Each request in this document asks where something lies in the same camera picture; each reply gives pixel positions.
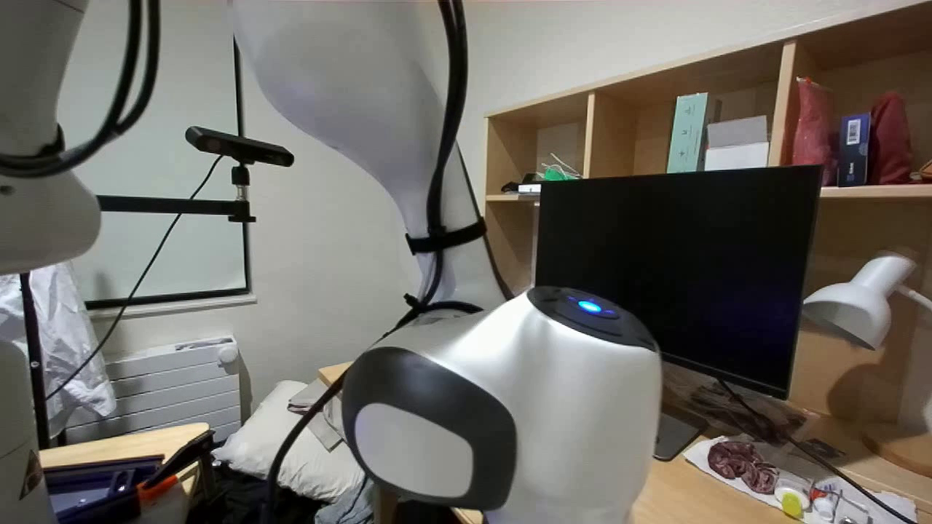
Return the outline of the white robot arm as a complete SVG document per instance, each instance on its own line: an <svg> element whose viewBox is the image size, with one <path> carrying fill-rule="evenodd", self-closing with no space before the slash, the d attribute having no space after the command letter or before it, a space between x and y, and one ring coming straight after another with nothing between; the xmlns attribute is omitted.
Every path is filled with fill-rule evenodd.
<svg viewBox="0 0 932 524"><path fill-rule="evenodd" d="M562 285L507 293L456 151L462 0L437 0L447 72L431 72L418 0L224 0L267 101L395 202L422 269L418 315L342 373L345 445L373 482L479 510L489 524L629 524L658 421L661 350L625 309ZM0 0L3 269L85 254L96 196L74 165L144 111L159 0L128 0L115 89L70 146L54 107L86 0Z"/></svg>

